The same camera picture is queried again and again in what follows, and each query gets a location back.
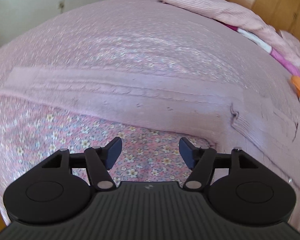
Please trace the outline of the white wall socket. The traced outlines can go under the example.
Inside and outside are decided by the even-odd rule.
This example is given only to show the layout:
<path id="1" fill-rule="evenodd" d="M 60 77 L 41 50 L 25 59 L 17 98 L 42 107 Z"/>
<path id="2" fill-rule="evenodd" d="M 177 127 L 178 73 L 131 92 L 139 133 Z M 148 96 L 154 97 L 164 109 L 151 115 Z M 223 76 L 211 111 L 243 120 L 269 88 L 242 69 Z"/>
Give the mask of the white wall socket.
<path id="1" fill-rule="evenodd" d="M 65 0 L 59 1 L 59 2 L 58 2 L 58 7 L 57 7 L 57 9 L 59 10 L 59 13 L 60 13 L 60 14 L 63 13 L 64 7 L 65 7 Z"/>

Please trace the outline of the pink cable-knit cardigan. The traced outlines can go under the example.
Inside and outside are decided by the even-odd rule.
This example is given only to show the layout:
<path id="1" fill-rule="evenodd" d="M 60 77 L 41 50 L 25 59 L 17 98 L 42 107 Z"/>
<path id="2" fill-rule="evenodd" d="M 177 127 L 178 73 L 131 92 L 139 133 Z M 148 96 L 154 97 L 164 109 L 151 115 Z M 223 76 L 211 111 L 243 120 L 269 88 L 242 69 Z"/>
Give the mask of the pink cable-knit cardigan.
<path id="1" fill-rule="evenodd" d="M 0 95 L 193 135 L 222 150 L 242 135 L 300 187 L 300 119 L 239 85 L 141 69 L 17 66 Z"/>

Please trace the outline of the pink floral bed sheet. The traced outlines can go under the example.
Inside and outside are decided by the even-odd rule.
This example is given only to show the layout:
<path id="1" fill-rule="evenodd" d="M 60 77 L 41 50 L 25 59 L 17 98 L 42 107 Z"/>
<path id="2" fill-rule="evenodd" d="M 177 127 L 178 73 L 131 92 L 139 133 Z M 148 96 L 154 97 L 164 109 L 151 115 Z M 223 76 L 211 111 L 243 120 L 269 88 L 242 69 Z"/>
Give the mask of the pink floral bed sheet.
<path id="1" fill-rule="evenodd" d="M 270 98 L 300 119 L 289 72 L 262 48 L 225 25 L 158 0 L 107 0 L 61 14 L 0 48 L 0 87 L 14 67 L 103 67 L 184 73 L 230 83 Z M 239 135 L 228 149 L 193 135 L 148 129 L 0 95 L 0 212 L 13 181 L 60 148 L 71 153 L 104 146 L 114 137 L 122 153 L 110 170 L 123 181 L 177 181 L 190 170 L 179 139 L 230 153 L 239 146 L 290 183 L 296 206 L 290 224 L 300 231 L 300 187 L 249 140 Z"/>

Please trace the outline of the pink checkered quilt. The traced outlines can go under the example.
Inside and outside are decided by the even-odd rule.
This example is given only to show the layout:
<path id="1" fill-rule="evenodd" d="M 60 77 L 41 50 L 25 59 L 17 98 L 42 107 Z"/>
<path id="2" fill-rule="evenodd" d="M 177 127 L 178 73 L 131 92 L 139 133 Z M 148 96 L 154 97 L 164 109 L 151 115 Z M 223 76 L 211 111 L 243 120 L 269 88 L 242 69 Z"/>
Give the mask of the pink checkered quilt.
<path id="1" fill-rule="evenodd" d="M 271 46 L 270 53 L 276 56 L 291 74 L 300 77 L 300 42 L 284 30 L 276 31 L 253 11 L 226 0 L 159 0 L 181 9 L 217 20 L 252 33 Z"/>

